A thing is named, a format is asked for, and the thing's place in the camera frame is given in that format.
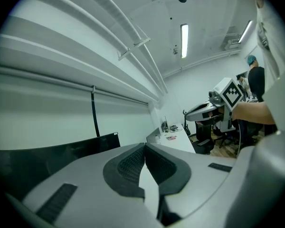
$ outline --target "ceiling light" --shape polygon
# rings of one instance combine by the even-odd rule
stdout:
[[[189,26],[187,24],[183,24],[180,26],[180,29],[181,29],[181,58],[185,58],[187,56],[187,49],[188,49]]]
[[[242,39],[243,39],[244,36],[246,35],[246,33],[247,33],[249,27],[251,26],[251,24],[252,24],[252,20],[249,20],[249,21],[248,21],[248,24],[246,25],[246,28],[245,28],[245,30],[244,30],[244,33],[242,34],[241,38],[238,40],[239,43],[241,43]]]

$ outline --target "black shirt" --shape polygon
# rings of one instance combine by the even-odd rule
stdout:
[[[260,66],[253,67],[248,75],[250,90],[257,97],[258,102],[263,102],[262,95],[265,93],[265,72]]]

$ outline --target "white desk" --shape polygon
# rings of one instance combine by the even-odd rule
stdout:
[[[176,124],[176,126],[178,127],[178,130],[181,129],[181,131],[174,133],[162,133],[160,138],[161,145],[182,151],[195,153],[194,148],[190,142],[190,139],[188,138],[182,125],[179,123]],[[171,136],[176,136],[176,139],[168,140],[167,137]]]
[[[182,125],[176,124],[176,126],[178,126],[178,129],[181,129],[181,131],[175,133],[162,133],[160,144],[169,148],[195,153],[190,139],[188,138]],[[167,137],[170,136],[176,136],[176,139],[168,140]],[[146,164],[142,168],[139,178],[139,187],[143,188],[145,192],[145,206],[149,209],[153,216],[156,217],[159,204],[158,185],[153,179]]]

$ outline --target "ceiling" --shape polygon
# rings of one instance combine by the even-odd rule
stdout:
[[[166,75],[224,51],[226,34],[241,34],[257,11],[253,0],[113,0],[136,27],[159,71]],[[132,41],[114,20],[102,13],[101,22],[128,47]],[[181,24],[189,25],[187,57],[181,59]],[[141,55],[135,56],[147,63]]]

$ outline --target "white cable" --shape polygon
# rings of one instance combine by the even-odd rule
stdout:
[[[239,126],[239,122],[237,121],[238,123],[238,130],[239,130],[239,143],[238,143],[238,150],[237,150],[237,158],[238,158],[238,155],[239,155],[239,148],[241,146],[241,128]]]

